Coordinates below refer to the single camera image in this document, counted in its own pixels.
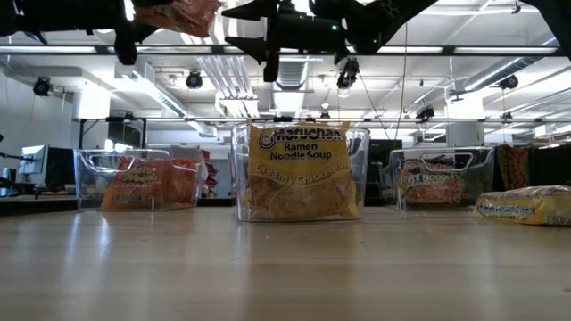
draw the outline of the computer monitor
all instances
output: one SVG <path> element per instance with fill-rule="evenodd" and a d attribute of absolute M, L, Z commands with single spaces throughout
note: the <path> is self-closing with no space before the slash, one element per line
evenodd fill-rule
<path fill-rule="evenodd" d="M 20 160 L 18 174 L 42 174 L 46 149 L 46 145 L 22 148 L 21 156 L 26 160 Z"/>

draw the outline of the container handle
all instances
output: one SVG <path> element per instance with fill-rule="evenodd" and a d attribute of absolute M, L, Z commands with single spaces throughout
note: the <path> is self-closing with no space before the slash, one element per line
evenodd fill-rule
<path fill-rule="evenodd" d="M 462 169 L 431 169 L 430 166 L 428 166 L 428 164 L 426 164 L 426 159 L 425 159 L 425 155 L 433 155 L 433 156 L 442 156 L 442 155 L 451 155 L 451 156 L 469 156 L 468 161 L 466 162 L 466 166 L 464 166 L 464 168 Z M 430 171 L 430 172 L 434 172 L 434 173 L 450 173 L 450 172 L 463 172 L 466 169 L 468 169 L 468 167 L 470 166 L 470 163 L 472 162 L 472 160 L 474 159 L 474 155 L 470 152 L 450 152 L 450 153 L 445 153 L 445 152 L 439 152 L 439 153 L 435 153 L 435 152 L 427 152 L 427 153 L 423 153 L 420 155 L 420 160 L 422 161 L 422 163 L 425 165 L 426 170 Z"/>

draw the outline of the wooden table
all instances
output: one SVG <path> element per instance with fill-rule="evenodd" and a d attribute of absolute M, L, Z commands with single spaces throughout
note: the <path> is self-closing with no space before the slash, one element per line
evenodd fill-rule
<path fill-rule="evenodd" d="M 571 230 L 438 213 L 0 218 L 2 320 L 571 320 Z"/>

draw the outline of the cable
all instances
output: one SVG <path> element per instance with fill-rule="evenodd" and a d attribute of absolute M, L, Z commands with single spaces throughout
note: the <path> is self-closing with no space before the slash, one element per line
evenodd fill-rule
<path fill-rule="evenodd" d="M 36 109 L 36 95 L 32 97 L 32 109 L 29 111 L 29 122 L 31 123 L 34 119 L 34 110 Z"/>
<path fill-rule="evenodd" d="M 65 91 L 65 88 L 63 89 L 63 97 L 62 97 L 62 108 L 60 111 L 60 120 L 58 121 L 58 126 L 57 126 L 57 139 L 59 139 L 60 137 L 60 132 L 62 131 L 62 119 L 64 119 L 63 117 L 63 108 L 65 107 L 65 96 L 67 96 L 68 92 Z"/>
<path fill-rule="evenodd" d="M 505 116 L 506 115 L 506 90 L 505 89 L 501 90 L 501 98 L 502 98 L 501 101 L 503 104 L 503 114 Z M 506 143 L 506 128 L 507 127 L 504 125 L 504 129 L 502 130 L 502 132 L 503 132 L 503 143 L 504 144 Z"/>
<path fill-rule="evenodd" d="M 385 132 L 386 138 L 388 138 L 388 140 L 391 140 L 391 137 L 389 136 L 389 133 L 386 131 L 385 125 L 383 124 L 381 117 L 378 115 L 377 107 L 375 106 L 375 103 L 373 103 L 373 100 L 371 99 L 371 95 L 368 94 L 367 85 L 365 84 L 365 80 L 363 80 L 363 76 L 361 76 L 360 71 L 359 71 L 359 78 L 360 78 L 360 81 L 363 83 L 363 87 L 365 88 L 365 93 L 367 94 L 367 98 L 371 102 L 371 107 L 373 107 L 373 111 L 375 111 L 375 115 L 377 116 L 379 123 L 381 123 L 381 127 L 383 128 L 383 130 Z"/>
<path fill-rule="evenodd" d="M 404 24 L 404 66 L 402 67 L 402 90 L 401 90 L 401 112 L 399 113 L 399 120 L 396 123 L 396 132 L 394 133 L 394 140 L 399 135 L 399 126 L 401 125 L 402 114 L 404 113 L 404 85 L 407 81 L 407 58 L 409 53 L 409 23 Z"/>

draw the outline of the white wall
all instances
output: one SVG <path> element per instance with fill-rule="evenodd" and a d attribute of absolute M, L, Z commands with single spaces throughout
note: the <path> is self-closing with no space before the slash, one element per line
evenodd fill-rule
<path fill-rule="evenodd" d="M 7 78 L 0 71 L 0 133 L 4 135 L 1 152 L 20 155 L 22 147 L 41 144 L 77 147 L 78 138 L 71 133 L 79 124 L 71 121 L 71 114 L 71 103 L 35 96 L 31 86 Z M 18 160 L 0 158 L 0 169 L 16 169 L 18 164 Z"/>

